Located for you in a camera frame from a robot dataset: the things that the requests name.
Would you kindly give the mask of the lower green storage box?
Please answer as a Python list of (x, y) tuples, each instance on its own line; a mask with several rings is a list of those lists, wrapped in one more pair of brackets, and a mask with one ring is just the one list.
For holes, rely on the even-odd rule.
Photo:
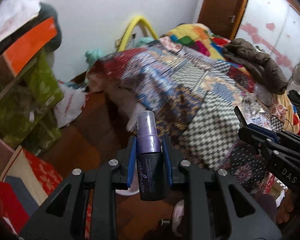
[(24, 147), (34, 155), (39, 155), (48, 151), (61, 135), (54, 112), (50, 110), (27, 136)]

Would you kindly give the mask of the purple setting spray bottle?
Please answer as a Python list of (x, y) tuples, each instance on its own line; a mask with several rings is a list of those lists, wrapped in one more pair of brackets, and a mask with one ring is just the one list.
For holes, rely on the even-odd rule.
[(157, 135), (155, 116), (151, 111), (138, 114), (136, 147), (141, 200), (163, 200), (167, 197), (164, 156)]

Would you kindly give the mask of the white trash bin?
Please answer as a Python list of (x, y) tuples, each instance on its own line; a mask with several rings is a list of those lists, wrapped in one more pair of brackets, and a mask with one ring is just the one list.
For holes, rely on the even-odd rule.
[(116, 194), (120, 196), (133, 196), (139, 193), (139, 190), (131, 191), (130, 189), (128, 190), (116, 190)]

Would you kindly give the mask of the yellow floral bedsheet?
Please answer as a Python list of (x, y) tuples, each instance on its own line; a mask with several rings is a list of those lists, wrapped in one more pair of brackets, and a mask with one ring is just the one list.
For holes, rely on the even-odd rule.
[(278, 124), (278, 128), (275, 128), (275, 130), (283, 130), (300, 136), (300, 117), (287, 93), (282, 95), (273, 94), (269, 110), (271, 117)]

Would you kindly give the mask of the patchwork patterned bed quilt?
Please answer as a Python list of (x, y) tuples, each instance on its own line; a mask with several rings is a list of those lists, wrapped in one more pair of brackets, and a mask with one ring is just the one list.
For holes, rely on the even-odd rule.
[(136, 132), (143, 110), (155, 115), (159, 136), (168, 135), (183, 155), (210, 170), (224, 168), (251, 194), (269, 180), (264, 158), (238, 138), (238, 106), (249, 123), (277, 131), (270, 115), (273, 93), (228, 74), (229, 63), (171, 42), (168, 37), (97, 60), (87, 71), (91, 92), (104, 91)]

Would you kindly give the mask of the white plastic shopping bag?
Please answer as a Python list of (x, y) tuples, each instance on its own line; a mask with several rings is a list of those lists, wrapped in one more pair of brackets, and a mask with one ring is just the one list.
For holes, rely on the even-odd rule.
[(63, 93), (63, 99), (54, 107), (54, 115), (57, 127), (62, 128), (73, 122), (85, 107), (89, 94), (82, 88), (75, 89), (59, 81), (59, 88)]

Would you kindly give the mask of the green leaf-pattern storage box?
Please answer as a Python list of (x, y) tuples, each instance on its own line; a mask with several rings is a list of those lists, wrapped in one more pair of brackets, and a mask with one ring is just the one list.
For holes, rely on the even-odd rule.
[(16, 148), (63, 99), (63, 93), (40, 50), (0, 93), (0, 138)]

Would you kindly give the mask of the orange shoe box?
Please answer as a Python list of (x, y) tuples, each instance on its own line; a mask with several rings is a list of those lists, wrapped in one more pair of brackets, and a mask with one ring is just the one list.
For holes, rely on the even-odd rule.
[(33, 27), (16, 40), (3, 57), (13, 77), (16, 77), (31, 58), (57, 35), (53, 17)]

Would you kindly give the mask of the white fluffy blanket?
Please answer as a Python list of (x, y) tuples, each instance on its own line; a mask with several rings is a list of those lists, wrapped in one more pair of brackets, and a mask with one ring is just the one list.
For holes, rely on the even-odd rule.
[(40, 0), (4, 0), (0, 4), (0, 43), (39, 15)]

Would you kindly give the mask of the red floral gift bag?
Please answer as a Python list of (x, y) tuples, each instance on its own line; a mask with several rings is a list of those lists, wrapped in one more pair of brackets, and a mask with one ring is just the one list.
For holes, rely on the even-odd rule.
[(28, 216), (43, 204), (62, 182), (54, 166), (18, 146), (4, 168), (0, 181), (8, 183)]

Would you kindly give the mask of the frosted sliding wardrobe doors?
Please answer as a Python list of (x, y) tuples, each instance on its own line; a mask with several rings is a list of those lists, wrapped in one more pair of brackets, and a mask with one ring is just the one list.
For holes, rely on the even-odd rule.
[(286, 79), (300, 63), (300, 15), (286, 0), (248, 0), (235, 37), (263, 49)]

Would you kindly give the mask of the teal plush toy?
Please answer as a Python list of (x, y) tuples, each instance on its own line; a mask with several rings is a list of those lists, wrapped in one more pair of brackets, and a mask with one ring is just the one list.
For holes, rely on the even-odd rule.
[(94, 63), (106, 56), (106, 54), (100, 49), (87, 50), (85, 52), (85, 61), (87, 62), (89, 68), (91, 68)]

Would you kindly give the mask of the colourful block blanket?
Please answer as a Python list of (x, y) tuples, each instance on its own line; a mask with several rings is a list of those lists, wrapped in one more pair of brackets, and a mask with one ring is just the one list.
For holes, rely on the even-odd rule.
[(201, 23), (180, 24), (166, 35), (175, 43), (221, 61), (225, 61), (222, 56), (223, 46), (230, 43), (229, 39), (213, 34), (207, 26)]

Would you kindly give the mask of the brown puffer jacket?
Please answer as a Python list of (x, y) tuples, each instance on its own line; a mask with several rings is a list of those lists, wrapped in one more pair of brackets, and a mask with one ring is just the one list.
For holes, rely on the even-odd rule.
[(235, 38), (223, 46), (224, 58), (243, 65), (255, 81), (265, 86), (269, 92), (282, 95), (286, 92), (288, 81), (281, 68), (265, 52), (257, 49), (243, 38)]

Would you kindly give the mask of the brown wooden door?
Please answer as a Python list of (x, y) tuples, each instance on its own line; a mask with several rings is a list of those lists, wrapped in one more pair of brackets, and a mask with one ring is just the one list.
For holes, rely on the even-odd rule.
[(231, 40), (237, 33), (246, 4), (247, 0), (203, 0), (197, 22)]

